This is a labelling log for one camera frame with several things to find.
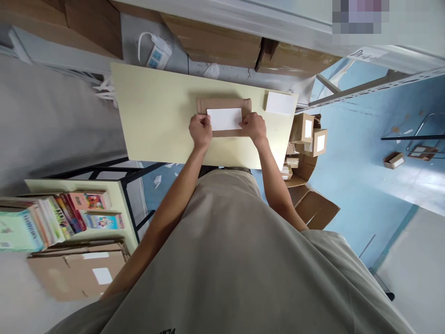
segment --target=white wall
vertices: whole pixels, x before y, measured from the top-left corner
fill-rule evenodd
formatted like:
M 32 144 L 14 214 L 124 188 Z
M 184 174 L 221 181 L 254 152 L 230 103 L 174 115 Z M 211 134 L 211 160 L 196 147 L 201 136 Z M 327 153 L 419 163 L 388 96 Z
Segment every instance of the white wall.
M 419 208 L 377 274 L 419 334 L 445 333 L 445 217 Z

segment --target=wall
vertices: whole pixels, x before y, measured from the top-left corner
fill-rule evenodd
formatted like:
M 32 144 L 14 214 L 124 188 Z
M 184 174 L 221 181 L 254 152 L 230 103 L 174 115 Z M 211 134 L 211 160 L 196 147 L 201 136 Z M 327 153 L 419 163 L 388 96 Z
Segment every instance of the wall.
M 0 196 L 42 177 L 126 155 L 119 112 L 91 86 L 0 56 Z M 24 253 L 0 253 L 0 333 L 43 333 L 93 300 L 58 303 Z
M 445 333 L 444 239 L 445 217 L 419 208 L 377 268 L 417 333 Z

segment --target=white card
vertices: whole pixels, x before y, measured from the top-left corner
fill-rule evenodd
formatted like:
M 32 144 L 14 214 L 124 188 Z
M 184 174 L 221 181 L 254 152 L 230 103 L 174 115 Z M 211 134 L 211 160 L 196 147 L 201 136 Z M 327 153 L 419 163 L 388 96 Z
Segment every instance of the white card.
M 324 138 L 325 135 L 319 136 L 317 141 L 317 152 L 324 150 Z
M 305 138 L 312 138 L 312 121 L 306 120 Z
M 375 49 L 370 46 L 364 46 L 354 53 L 351 53 L 348 58 L 357 59 L 369 63 L 370 61 L 373 61 L 374 59 L 379 58 L 387 53 L 388 51 Z
M 242 122 L 241 108 L 207 109 L 212 131 L 238 130 Z
M 93 273 L 99 285 L 110 284 L 113 281 L 108 268 L 94 268 Z
M 287 95 L 270 91 L 267 95 L 266 112 L 282 115 L 295 114 L 295 95 Z

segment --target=grey t-shirt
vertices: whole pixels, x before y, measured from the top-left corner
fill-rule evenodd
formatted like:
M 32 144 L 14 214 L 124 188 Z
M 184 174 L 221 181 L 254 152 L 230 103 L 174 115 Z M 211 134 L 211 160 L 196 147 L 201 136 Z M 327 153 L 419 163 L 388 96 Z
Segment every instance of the grey t-shirt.
M 414 333 L 339 234 L 296 231 L 252 175 L 199 179 L 181 221 L 126 293 L 50 333 Z

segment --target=yellow table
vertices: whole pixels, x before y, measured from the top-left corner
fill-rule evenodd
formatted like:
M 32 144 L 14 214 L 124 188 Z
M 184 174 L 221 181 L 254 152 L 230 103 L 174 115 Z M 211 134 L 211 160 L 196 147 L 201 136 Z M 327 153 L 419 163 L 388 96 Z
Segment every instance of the yellow table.
M 193 149 L 188 125 L 197 113 L 196 98 L 250 98 L 282 167 L 293 115 L 266 113 L 268 90 L 126 64 L 112 63 L 111 70 L 129 159 L 185 163 Z M 213 138 L 204 164 L 261 169 L 248 137 Z

